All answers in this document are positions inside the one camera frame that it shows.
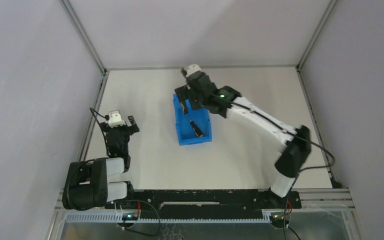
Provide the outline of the black yellow screwdriver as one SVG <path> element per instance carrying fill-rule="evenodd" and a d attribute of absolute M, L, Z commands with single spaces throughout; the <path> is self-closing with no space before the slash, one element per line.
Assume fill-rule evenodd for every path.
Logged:
<path fill-rule="evenodd" d="M 201 131 L 201 129 L 200 129 L 200 128 L 196 125 L 196 123 L 189 117 L 188 114 L 186 114 L 186 117 L 187 117 L 188 120 L 189 120 L 189 124 L 191 125 L 194 134 L 195 134 L 198 138 L 202 138 L 204 135 L 203 135 L 203 132 Z"/>

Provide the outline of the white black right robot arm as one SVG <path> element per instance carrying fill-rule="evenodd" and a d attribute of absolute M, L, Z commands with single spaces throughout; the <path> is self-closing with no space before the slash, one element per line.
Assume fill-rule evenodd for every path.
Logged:
<path fill-rule="evenodd" d="M 206 109 L 249 127 L 272 142 L 280 157 L 274 162 L 275 178 L 269 187 L 269 203 L 282 208 L 288 203 L 288 193 L 311 153 L 310 130 L 304 125 L 296 128 L 281 122 L 230 86 L 218 88 L 198 65 L 183 67 L 180 72 L 185 85 L 174 92 L 184 115 L 190 110 Z"/>

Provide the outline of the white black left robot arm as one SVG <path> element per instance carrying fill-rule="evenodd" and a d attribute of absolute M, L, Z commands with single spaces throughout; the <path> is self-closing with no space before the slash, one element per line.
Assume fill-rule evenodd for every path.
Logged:
<path fill-rule="evenodd" d="M 129 142 L 140 129 L 132 115 L 127 119 L 130 125 L 110 117 L 108 121 L 99 123 L 106 156 L 70 163 L 62 193 L 62 204 L 66 210 L 86 211 L 103 207 L 113 200 L 125 209 L 135 205 L 137 196 L 128 190 L 127 183 L 110 187 L 108 180 L 109 176 L 130 169 Z"/>

